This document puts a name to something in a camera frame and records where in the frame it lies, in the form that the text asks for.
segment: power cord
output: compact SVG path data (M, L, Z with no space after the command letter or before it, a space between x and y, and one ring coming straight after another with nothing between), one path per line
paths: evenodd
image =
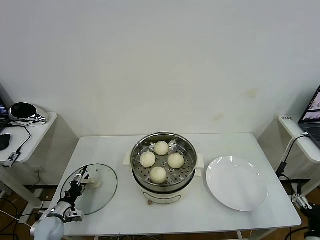
M308 229L307 226L300 227L300 228L298 228L298 229L296 229L296 230L293 230L293 231L290 230L290 232L288 233L288 235L285 237L284 240L288 240L289 237L290 237L290 239L291 239L291 235L292 235L292 234L297 233L297 232L300 232L300 231L302 231L302 230L306 230L306 229Z
M281 158L280 165L279 165L278 169L275 172L275 174L276 174L276 176L278 178L280 178L282 176L282 174L284 173L284 171L285 171L285 168L287 166L287 160L288 160L289 154L290 154L295 142L298 139L303 138L303 137L309 137L309 134L307 132L301 133L301 134L296 135L295 137L293 137L290 140L290 142L289 142L288 146L286 147L285 152L284 152L284 154L283 154L283 156Z
M21 221L20 219L15 218L14 216L11 216L9 213L6 213L5 211L2 211L2 210L0 210L0 212L6 214L6 215L8 215L9 217L11 217L11 218L13 218L13 219L15 219L15 220L17 220L17 221L20 221L21 223L23 223L23 224L27 225L28 227L32 228L32 226L30 226L28 223L26 223L26 222L24 222L24 221Z
M35 185L37 185L38 183L40 183L40 172L37 171L36 173L38 174L38 181L37 181L35 184L33 184L31 187L26 187L26 189L32 189Z
M14 128L14 127L19 127L19 128L24 128L26 130L26 132L29 134L29 137L22 143L22 145L15 151L16 153L20 153L21 148L29 141L29 139L31 138L31 133L29 132L29 130L26 128L26 126L20 126L20 125L13 125L12 123L8 123L7 125L5 125L6 128Z
M15 208L15 217L17 217L17 218L20 218L20 217L22 217L22 216L31 216L31 215L37 215L37 214L38 214L38 213L31 213L31 214L19 215L18 209L17 209L16 205L14 205L11 201L9 201L9 200L7 200L7 199L5 199L5 198L0 197L0 199L6 201L6 202L8 202L8 203L10 203L10 204ZM45 203L45 202L44 202L40 197L39 197L39 199L42 201L42 205L41 205L41 208L40 208L40 209L42 209L42 208L44 207L44 203ZM26 208L27 205L28 205L28 204L26 204L26 205L24 206L24 208L22 209L21 213L25 210L25 208ZM2 232L3 232L4 230L6 230L13 222L15 222L14 229L13 229L13 233L2 233ZM15 219L12 220L7 226L5 226L2 230L0 230L0 236L13 236L13 240L15 240L15 238L16 238L17 240L19 240L18 235L16 234L17 223L18 223L17 220L15 220Z

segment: table leg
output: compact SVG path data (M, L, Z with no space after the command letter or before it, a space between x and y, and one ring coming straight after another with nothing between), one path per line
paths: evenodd
M0 181L12 189L16 194L31 203L34 206L41 206L42 201L34 196L28 189L26 189L20 182L17 181L11 174L9 174L4 167L0 166Z
M302 188L301 188L302 194L304 196L307 196L314 189L316 189L319 185L320 185L320 175L312 178L310 181L308 181L305 185L302 186Z
M10 188L8 188L6 185L4 185L3 182L1 182L1 181L0 181L0 190L2 192L5 192L6 195L12 194L12 190Z
M249 236L249 240L261 240L264 239L269 234L273 233L277 228L264 229L264 230L254 230Z

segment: white shelf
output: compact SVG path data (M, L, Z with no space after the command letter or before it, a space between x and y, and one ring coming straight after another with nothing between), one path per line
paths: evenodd
M305 132L298 125L300 117L300 115L281 115L278 120L290 136L294 137ZM310 161L320 163L320 149L309 137L299 138L296 144Z
M57 114L49 112L49 121L45 124L41 126L27 126L27 129L31 133L31 138L22 147L21 155L16 160L16 163L24 163L29 160L56 119ZM6 127L0 132L0 135L3 134L11 134L11 139L9 147L0 151L0 163L8 160L11 153L15 152L29 136L23 127Z
M194 145L197 152L203 154L205 168L221 156L238 156L251 161L266 179L266 203L250 212L240 212L224 206L209 191L205 169L202 169L203 177L192 180L188 193L181 200L168 205L149 206L134 180L132 170L123 165L126 153L144 136L82 137L63 174L50 208L57 205L66 179L84 165L100 163L113 168L118 178L118 188L106 207L86 215L83 222L65 224L64 234L113 236L205 233L285 228L301 224L294 205L251 133L183 136Z

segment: white wall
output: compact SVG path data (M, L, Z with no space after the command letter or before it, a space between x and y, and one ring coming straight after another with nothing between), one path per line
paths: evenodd
M81 136L253 132L319 85L318 0L1 0L0 80Z

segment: metal rim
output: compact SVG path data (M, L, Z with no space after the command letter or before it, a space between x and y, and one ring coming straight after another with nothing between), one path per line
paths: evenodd
M151 167L144 167L140 164L140 155L144 152L154 152L154 146L158 141L165 141L169 144L169 152L164 156L155 155L156 163ZM173 169L168 165L168 156L173 153L183 155L185 160L181 168ZM171 132L157 132L143 137L132 148L130 164L134 178L148 191L155 193L173 193L177 189L184 188L194 176L197 164L197 152L189 140L181 135ZM167 172L167 180L162 184L151 182L149 170L153 167L163 167Z
M84 214L85 216L94 214L94 213L100 211L101 209L103 209L105 206L107 206L108 203L110 203L111 200L114 198L114 196L115 196L115 194L116 194L116 192L117 192L117 189L118 189L118 176L117 176L115 170L113 170L112 167L110 167L110 166L108 166L108 165L105 165L105 164L102 164L102 163L92 163L92 164L88 164L88 165L84 165L84 166L80 167L79 169L77 169L76 171L74 171L71 175L69 175L69 177L65 180L65 182L64 182L64 184L63 184L63 186L62 186L62 188L61 188L60 198L62 198L62 190L64 189L64 186L65 186L65 184L67 183L67 180L68 180L72 175L76 174L78 171L80 171L81 169L83 169L84 167L88 167L88 166L92 166L92 165L102 165L102 166L106 166L106 167L108 167L109 169L111 169L111 170L113 171L114 175L115 175L116 186L115 186L114 193L113 193L112 197L110 198L110 201L108 201L108 202L107 202L103 207L101 207L100 209L98 209L98 210L96 210L96 211L93 211L93 212L91 212L91 213Z
M152 189L149 189L149 188L146 188L145 186L143 186L138 180L137 180L137 177L135 175L135 172L132 171L132 174L133 174L133 177L135 179L135 181L139 184L140 187L142 187L144 190L148 191L148 192L151 192L151 193L154 193L154 194L160 194L160 195L166 195L166 194L174 194L174 193L177 193L181 190L183 190L184 188L186 188L192 181L192 179L194 179L194 176L196 174L196 170L193 171L192 173L192 176L191 178L189 179L188 183L183 185L181 188L178 188L176 190L173 190L173 191L166 191L166 192L163 192L163 191L154 191Z

